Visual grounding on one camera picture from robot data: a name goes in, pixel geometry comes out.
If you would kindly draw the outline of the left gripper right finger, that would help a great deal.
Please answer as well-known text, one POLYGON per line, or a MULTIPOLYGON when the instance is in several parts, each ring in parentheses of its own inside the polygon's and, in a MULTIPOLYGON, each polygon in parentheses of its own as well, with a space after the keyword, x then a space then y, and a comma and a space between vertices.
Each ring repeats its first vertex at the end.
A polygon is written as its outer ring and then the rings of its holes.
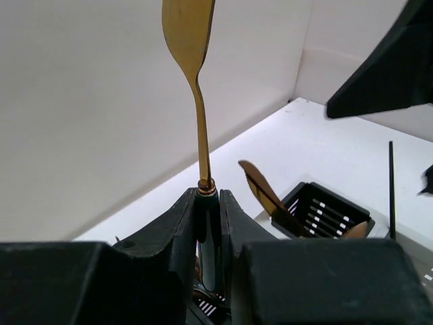
POLYGON ((220 192, 233 324, 431 324, 432 303, 389 239, 280 240, 220 192))

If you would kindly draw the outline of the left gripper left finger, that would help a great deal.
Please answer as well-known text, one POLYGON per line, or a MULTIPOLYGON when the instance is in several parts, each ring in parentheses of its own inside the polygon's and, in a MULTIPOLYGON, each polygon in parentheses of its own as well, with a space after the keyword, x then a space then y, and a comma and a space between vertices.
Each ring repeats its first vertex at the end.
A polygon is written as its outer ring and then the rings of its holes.
POLYGON ((2 324, 184 324, 196 239, 186 190, 120 242, 1 244, 2 324))

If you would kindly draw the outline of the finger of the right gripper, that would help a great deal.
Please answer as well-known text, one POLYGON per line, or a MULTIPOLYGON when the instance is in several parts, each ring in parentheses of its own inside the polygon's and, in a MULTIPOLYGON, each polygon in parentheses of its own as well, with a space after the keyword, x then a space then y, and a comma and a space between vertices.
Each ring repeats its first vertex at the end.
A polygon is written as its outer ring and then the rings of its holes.
POLYGON ((432 103, 432 2, 408 1, 348 80, 328 99, 328 118, 432 103))

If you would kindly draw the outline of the copper knife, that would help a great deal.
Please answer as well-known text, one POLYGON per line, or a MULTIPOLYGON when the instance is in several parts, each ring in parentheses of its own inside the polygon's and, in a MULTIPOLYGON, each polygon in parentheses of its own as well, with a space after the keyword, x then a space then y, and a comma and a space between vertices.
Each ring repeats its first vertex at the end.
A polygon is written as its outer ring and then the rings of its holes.
POLYGON ((268 215, 283 221, 288 231, 295 235, 295 237, 310 237, 304 229, 304 226, 285 208, 283 202, 276 195, 269 182, 258 168, 248 160, 239 160, 238 164, 244 170, 253 195, 268 215))

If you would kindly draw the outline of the copper round spoon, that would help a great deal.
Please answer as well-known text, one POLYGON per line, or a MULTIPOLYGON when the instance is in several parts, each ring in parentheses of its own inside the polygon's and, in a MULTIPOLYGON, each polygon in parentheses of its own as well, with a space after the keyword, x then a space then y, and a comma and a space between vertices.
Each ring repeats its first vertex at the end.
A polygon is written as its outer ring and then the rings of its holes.
POLYGON ((367 232, 368 223, 363 221, 345 232, 343 238, 364 238, 367 232))

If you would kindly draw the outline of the black chopstick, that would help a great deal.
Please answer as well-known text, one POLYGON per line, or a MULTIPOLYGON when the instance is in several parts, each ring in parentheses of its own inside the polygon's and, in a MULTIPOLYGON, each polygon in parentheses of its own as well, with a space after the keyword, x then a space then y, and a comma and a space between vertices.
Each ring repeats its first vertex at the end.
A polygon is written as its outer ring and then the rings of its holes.
POLYGON ((388 142, 389 155, 389 210, 390 210, 390 238, 396 240, 396 215, 394 194, 394 148, 393 141, 388 142))

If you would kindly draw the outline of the black utensil rack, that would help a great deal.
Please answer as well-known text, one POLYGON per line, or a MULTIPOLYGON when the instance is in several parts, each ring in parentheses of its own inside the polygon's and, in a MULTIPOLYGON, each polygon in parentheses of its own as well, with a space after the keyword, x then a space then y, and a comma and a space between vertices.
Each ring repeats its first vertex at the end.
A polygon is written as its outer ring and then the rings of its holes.
POLYGON ((231 310, 225 297, 211 292, 193 290, 191 304, 187 309, 186 324, 230 325, 231 310))

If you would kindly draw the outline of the white utensil rack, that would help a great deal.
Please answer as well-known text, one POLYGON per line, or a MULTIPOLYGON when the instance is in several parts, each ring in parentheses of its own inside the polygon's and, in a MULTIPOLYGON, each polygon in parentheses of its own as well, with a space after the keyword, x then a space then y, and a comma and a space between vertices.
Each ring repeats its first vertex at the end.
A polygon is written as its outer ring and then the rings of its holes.
MULTIPOLYGON (((304 175, 276 194, 306 231, 315 236, 339 238, 358 223, 367 222, 368 238, 389 238, 390 217, 361 201, 343 196, 310 175, 304 175)), ((419 274, 429 297, 432 297, 432 240, 395 219, 395 239, 404 248, 419 274)))

